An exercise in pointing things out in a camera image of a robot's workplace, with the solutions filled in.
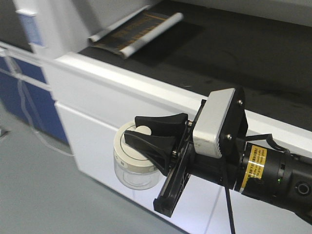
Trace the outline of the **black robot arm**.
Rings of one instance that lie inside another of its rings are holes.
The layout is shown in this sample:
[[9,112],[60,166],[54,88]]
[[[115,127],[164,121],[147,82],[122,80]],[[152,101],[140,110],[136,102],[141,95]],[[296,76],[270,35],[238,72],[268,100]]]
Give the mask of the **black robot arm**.
[[243,99],[215,108],[203,100],[193,121],[185,113],[135,118],[152,133],[127,130],[125,142],[166,176],[155,211],[171,216],[189,177],[221,185],[312,221],[312,161],[279,146],[272,135],[247,135]]

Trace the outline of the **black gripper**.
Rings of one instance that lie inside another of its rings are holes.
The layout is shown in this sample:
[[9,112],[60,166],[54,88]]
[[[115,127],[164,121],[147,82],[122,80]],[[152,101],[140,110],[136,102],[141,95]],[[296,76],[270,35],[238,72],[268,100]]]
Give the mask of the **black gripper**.
[[154,210],[171,217],[191,175],[205,179],[225,188],[229,216],[233,215],[229,190],[234,188],[237,171],[242,159],[243,128],[235,140],[234,148],[228,156],[212,158],[195,152],[193,129],[205,100],[195,116],[192,125],[180,141],[180,156],[175,166],[170,170],[172,152],[175,149],[176,138],[181,137],[188,120],[186,113],[165,117],[136,116],[136,127],[147,126],[152,135],[127,130],[124,133],[125,143],[147,157],[167,179],[153,201]]

